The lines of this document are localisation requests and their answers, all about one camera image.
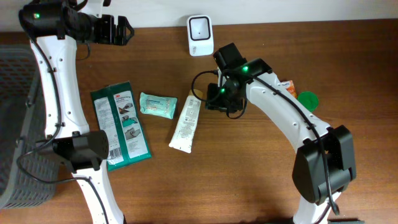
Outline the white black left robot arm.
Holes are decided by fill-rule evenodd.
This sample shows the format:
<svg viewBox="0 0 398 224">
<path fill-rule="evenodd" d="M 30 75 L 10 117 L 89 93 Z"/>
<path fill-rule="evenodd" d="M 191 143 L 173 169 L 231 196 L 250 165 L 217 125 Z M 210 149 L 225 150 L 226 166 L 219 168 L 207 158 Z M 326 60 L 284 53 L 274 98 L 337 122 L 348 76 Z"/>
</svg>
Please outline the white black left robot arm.
<svg viewBox="0 0 398 224">
<path fill-rule="evenodd" d="M 76 76 L 78 44 L 126 45 L 134 29 L 124 16 L 103 13 L 97 1 L 32 1 L 18 13 L 39 67 L 45 101 L 45 138 L 34 152 L 71 173 L 83 192 L 93 223 L 124 223 L 108 178 L 104 131 L 91 131 Z"/>
</svg>

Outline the orange small juice carton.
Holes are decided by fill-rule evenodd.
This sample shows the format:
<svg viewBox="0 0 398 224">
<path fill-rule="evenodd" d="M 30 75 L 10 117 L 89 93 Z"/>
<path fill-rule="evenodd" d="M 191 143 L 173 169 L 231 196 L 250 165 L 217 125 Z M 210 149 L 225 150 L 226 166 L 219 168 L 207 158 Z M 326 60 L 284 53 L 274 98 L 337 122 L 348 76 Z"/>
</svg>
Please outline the orange small juice carton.
<svg viewBox="0 0 398 224">
<path fill-rule="evenodd" d="M 281 85 L 294 97 L 297 98 L 297 92 L 292 80 L 281 82 Z"/>
</svg>

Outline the white tube gold cap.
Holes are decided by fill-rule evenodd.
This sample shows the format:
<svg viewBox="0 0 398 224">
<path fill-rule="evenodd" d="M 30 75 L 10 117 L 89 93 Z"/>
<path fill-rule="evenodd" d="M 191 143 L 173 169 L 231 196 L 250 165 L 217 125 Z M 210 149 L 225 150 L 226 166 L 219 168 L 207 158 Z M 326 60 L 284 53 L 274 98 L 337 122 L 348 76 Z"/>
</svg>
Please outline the white tube gold cap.
<svg viewBox="0 0 398 224">
<path fill-rule="evenodd" d="M 193 138 L 201 108 L 201 101 L 195 97 L 194 93 L 200 98 L 203 96 L 200 90 L 194 89 L 190 91 L 178 118 L 174 135 L 169 143 L 169 147 L 186 153 L 192 152 Z"/>
</svg>

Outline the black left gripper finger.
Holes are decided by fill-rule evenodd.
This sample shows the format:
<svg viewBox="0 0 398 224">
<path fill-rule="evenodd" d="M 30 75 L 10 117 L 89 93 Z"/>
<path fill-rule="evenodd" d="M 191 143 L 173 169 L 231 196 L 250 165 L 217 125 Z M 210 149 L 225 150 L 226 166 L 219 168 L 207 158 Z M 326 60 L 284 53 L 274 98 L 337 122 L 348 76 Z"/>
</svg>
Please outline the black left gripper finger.
<svg viewBox="0 0 398 224">
<path fill-rule="evenodd" d="M 116 45 L 127 45 L 130 39 L 134 36 L 134 29 L 122 28 L 118 29 L 118 34 L 116 35 Z"/>
<path fill-rule="evenodd" d="M 118 16 L 118 24 L 117 24 L 117 29 L 118 30 L 131 30 L 132 27 L 125 16 Z"/>
</svg>

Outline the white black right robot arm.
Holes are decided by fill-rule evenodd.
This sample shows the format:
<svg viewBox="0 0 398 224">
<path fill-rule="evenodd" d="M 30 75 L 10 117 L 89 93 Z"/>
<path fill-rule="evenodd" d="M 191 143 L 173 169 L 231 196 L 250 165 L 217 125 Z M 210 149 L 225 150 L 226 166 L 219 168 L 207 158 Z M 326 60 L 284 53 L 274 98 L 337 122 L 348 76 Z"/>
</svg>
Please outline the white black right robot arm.
<svg viewBox="0 0 398 224">
<path fill-rule="evenodd" d="M 289 222 L 328 223 L 330 213 L 340 212 L 336 199 L 356 178 L 351 132 L 317 118 L 282 86 L 265 61 L 247 61 L 233 43 L 213 58 L 218 82 L 208 85 L 206 109 L 232 118 L 233 113 L 242 116 L 248 104 L 258 107 L 295 150 L 292 179 L 300 203 Z"/>
</svg>

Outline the green lid glass jar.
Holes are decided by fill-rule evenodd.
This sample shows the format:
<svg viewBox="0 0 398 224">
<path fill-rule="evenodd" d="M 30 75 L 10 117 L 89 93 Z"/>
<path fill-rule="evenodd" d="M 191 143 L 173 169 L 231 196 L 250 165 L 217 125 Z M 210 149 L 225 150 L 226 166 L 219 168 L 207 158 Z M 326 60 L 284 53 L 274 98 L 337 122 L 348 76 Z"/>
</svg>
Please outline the green lid glass jar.
<svg viewBox="0 0 398 224">
<path fill-rule="evenodd" d="M 301 92 L 297 99 L 310 112 L 314 112 L 319 105 L 317 95 L 311 91 Z"/>
</svg>

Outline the green 3M cloth package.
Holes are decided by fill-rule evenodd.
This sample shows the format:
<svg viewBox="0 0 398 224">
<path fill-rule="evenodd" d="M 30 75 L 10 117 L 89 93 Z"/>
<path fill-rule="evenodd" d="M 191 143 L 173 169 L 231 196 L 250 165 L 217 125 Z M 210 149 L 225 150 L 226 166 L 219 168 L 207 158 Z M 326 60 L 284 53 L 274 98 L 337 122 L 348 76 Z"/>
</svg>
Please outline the green 3M cloth package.
<svg viewBox="0 0 398 224">
<path fill-rule="evenodd" d="M 109 171 L 152 157 L 129 82 L 92 91 L 91 100 L 98 126 L 108 138 Z"/>
</svg>

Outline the teal wet wipes pack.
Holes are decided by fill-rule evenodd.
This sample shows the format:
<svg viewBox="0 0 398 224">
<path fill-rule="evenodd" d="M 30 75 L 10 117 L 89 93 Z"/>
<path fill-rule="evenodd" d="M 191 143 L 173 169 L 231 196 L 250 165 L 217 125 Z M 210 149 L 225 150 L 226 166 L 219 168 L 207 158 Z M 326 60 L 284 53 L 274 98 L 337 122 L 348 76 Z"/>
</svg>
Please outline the teal wet wipes pack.
<svg viewBox="0 0 398 224">
<path fill-rule="evenodd" d="M 139 98 L 140 112 L 173 119 L 177 107 L 177 98 L 168 96 L 148 95 L 142 92 Z"/>
</svg>

